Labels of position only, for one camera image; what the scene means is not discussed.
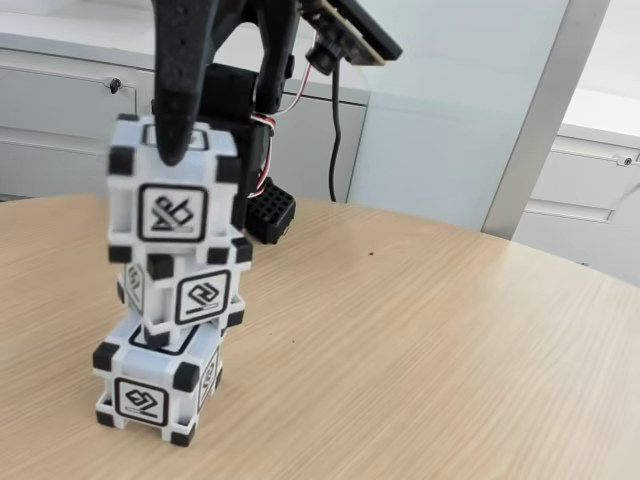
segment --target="white wire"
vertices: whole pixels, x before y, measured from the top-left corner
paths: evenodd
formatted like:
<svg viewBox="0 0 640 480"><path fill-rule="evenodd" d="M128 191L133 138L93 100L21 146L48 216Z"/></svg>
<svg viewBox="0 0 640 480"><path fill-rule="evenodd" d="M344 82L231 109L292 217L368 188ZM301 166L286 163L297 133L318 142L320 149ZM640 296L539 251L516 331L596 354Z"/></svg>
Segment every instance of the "white wire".
<svg viewBox="0 0 640 480"><path fill-rule="evenodd" d="M311 48L314 47L317 39L318 39L318 32L314 32L313 41L311 42ZM293 110L296 107L296 105L298 105L298 102L300 101L300 99L302 98L302 94L304 93L304 89L307 86L307 83L309 82L310 74L311 74L311 64L307 62L307 66L304 69L304 75L302 75L302 82L300 83L300 89L298 90L296 98L293 99L293 102L287 108L274 113L273 114L274 117L277 115L284 115L285 113L289 113L291 110Z"/></svg>

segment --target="cabinet drawer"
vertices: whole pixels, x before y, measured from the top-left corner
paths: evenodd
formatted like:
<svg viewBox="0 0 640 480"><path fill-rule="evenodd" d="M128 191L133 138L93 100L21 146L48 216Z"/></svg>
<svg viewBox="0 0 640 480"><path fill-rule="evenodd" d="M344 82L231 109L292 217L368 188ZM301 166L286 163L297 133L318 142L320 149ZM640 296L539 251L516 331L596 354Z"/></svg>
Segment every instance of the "cabinet drawer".
<svg viewBox="0 0 640 480"><path fill-rule="evenodd" d="M598 268L605 262L611 225L525 213L513 241Z"/></svg>
<svg viewBox="0 0 640 480"><path fill-rule="evenodd" d="M0 67L0 127L105 140L120 113L135 113L136 90L112 94L105 78Z"/></svg>
<svg viewBox="0 0 640 480"><path fill-rule="evenodd" d="M638 151L565 137L553 145L532 199L615 210L640 173ZM629 159L620 166L619 159Z"/></svg>
<svg viewBox="0 0 640 480"><path fill-rule="evenodd" d="M90 151L0 143L0 194L44 197L106 191L106 160Z"/></svg>

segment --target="tower of blocks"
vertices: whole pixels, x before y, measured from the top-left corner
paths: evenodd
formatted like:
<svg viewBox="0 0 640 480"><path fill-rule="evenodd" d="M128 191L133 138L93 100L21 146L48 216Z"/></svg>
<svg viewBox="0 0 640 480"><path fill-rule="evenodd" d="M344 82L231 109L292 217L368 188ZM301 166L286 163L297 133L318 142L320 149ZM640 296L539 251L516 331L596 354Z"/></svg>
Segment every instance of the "tower of blocks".
<svg viewBox="0 0 640 480"><path fill-rule="evenodd" d="M166 166L152 117L121 115L109 152L109 261L125 318L93 354L98 422L157 427L188 446L222 376L220 345L242 323L253 247L231 224L240 161L231 135L197 123Z"/></svg>

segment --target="drawer handle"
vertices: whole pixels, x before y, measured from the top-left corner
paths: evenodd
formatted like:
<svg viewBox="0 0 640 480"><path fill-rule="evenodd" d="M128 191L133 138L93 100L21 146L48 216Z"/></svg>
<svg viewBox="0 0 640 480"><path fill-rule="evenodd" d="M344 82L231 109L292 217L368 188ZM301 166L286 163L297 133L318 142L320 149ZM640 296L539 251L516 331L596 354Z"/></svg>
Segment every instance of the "drawer handle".
<svg viewBox="0 0 640 480"><path fill-rule="evenodd" d="M122 82L120 81L119 78L114 78L113 80L111 80L111 83L109 84L109 89L111 90L112 95L115 95L116 93L118 93L118 90L120 90L120 88L122 88Z"/></svg>

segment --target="wooden table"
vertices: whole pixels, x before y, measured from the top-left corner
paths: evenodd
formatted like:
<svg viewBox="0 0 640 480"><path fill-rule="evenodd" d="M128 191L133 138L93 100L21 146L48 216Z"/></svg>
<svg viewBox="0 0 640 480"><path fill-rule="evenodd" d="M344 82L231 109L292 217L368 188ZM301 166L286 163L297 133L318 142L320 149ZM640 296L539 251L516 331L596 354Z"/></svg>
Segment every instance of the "wooden table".
<svg viewBox="0 0 640 480"><path fill-rule="evenodd" d="M0 206L0 477L640 478L640 293L462 228L300 202L193 444L99 426L123 314L91 197Z"/></svg>

